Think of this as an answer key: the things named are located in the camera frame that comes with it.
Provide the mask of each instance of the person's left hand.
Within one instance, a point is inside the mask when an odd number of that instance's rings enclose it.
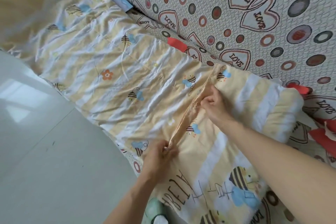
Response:
[[[146,153],[143,155],[143,167],[141,176],[150,179],[156,185],[169,167],[169,162],[179,153],[176,145],[168,148],[168,141],[155,140],[152,141]]]

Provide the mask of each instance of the green slipper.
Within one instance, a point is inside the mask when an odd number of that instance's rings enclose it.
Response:
[[[163,215],[168,220],[165,206],[156,197],[148,201],[145,213],[150,224],[153,224],[155,217],[159,215]]]

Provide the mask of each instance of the white sock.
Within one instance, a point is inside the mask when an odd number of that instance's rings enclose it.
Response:
[[[168,224],[168,221],[163,215],[158,215],[154,219],[154,224]]]

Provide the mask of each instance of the tile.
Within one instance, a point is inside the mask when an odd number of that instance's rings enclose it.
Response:
[[[136,178],[113,142],[74,109],[3,178],[1,222],[102,223]]]
[[[0,180],[73,108],[23,62],[0,52]]]

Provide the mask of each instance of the hand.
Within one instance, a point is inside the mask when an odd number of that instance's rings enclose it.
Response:
[[[220,128],[223,122],[235,119],[228,112],[221,92],[213,85],[211,85],[211,91],[212,95],[205,97],[201,101],[201,106],[213,124]]]
[[[170,160],[179,153],[176,145],[168,148],[168,143],[166,140],[155,140],[149,144],[144,154],[141,176],[150,179],[154,185],[164,177]]]

